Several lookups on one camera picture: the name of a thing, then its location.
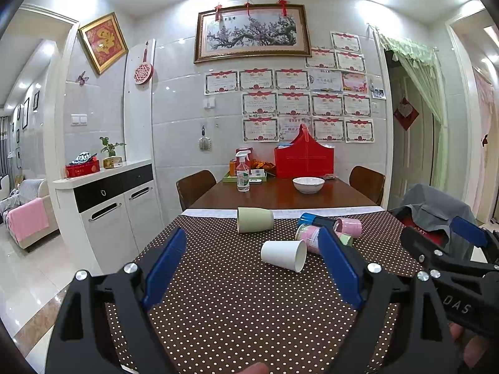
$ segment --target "green curtain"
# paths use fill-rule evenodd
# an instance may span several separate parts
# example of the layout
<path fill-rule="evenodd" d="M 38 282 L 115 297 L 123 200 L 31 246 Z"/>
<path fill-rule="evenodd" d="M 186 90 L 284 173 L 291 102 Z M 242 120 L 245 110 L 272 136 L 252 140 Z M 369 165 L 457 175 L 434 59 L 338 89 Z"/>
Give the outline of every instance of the green curtain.
<path fill-rule="evenodd" d="M 408 39 L 389 38 L 379 34 L 385 50 L 392 50 L 393 60 L 399 61 L 423 99 L 435 120 L 440 124 L 437 165 L 432 185 L 439 190 L 445 187 L 448 159 L 448 129 L 445 90 L 440 62 L 433 49 Z"/>

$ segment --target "door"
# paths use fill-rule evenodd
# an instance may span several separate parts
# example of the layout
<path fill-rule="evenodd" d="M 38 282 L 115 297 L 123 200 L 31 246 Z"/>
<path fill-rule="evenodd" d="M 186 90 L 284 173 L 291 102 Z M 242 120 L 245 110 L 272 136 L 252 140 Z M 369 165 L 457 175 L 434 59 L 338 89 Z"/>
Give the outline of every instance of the door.
<path fill-rule="evenodd" d="M 104 201 L 80 215 L 103 274 L 116 273 L 139 254 L 123 194 Z"/>
<path fill-rule="evenodd" d="M 393 169 L 388 209 L 396 208 L 415 183 L 430 184 L 433 168 L 434 121 L 430 108 L 402 66 L 389 69 L 393 108 L 405 97 L 419 116 L 405 131 L 393 117 Z"/>
<path fill-rule="evenodd" d="M 139 251 L 142 251 L 164 229 L 154 181 L 139 185 L 127 191 L 124 196 L 135 243 Z"/>

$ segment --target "human hand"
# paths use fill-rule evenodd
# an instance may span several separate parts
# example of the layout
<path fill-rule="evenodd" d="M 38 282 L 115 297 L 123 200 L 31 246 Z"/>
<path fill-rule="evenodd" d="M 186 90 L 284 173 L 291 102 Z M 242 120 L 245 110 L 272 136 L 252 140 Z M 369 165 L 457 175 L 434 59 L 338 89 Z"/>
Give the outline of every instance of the human hand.
<path fill-rule="evenodd" d="M 257 362 L 239 374 L 269 374 L 269 369 L 262 362 Z"/>

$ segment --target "gold picture frame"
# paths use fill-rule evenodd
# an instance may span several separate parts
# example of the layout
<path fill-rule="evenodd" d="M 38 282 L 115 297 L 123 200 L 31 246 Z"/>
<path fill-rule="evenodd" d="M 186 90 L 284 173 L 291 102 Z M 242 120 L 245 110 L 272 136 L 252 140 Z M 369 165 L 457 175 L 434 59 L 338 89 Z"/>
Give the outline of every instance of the gold picture frame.
<path fill-rule="evenodd" d="M 121 56 L 128 53 L 125 38 L 114 12 L 78 29 L 93 68 L 102 74 Z"/>
<path fill-rule="evenodd" d="M 194 63 L 252 56 L 311 57 L 305 6 L 251 4 L 200 12 Z"/>

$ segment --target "black drawer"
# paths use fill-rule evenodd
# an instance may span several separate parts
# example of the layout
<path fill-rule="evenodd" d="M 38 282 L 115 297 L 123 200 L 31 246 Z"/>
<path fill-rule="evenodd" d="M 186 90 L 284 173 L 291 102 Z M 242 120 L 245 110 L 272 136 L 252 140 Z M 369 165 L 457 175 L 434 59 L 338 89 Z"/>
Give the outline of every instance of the black drawer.
<path fill-rule="evenodd" d="M 76 187 L 74 196 L 78 212 L 82 213 L 152 179 L 153 168 L 145 165 Z"/>

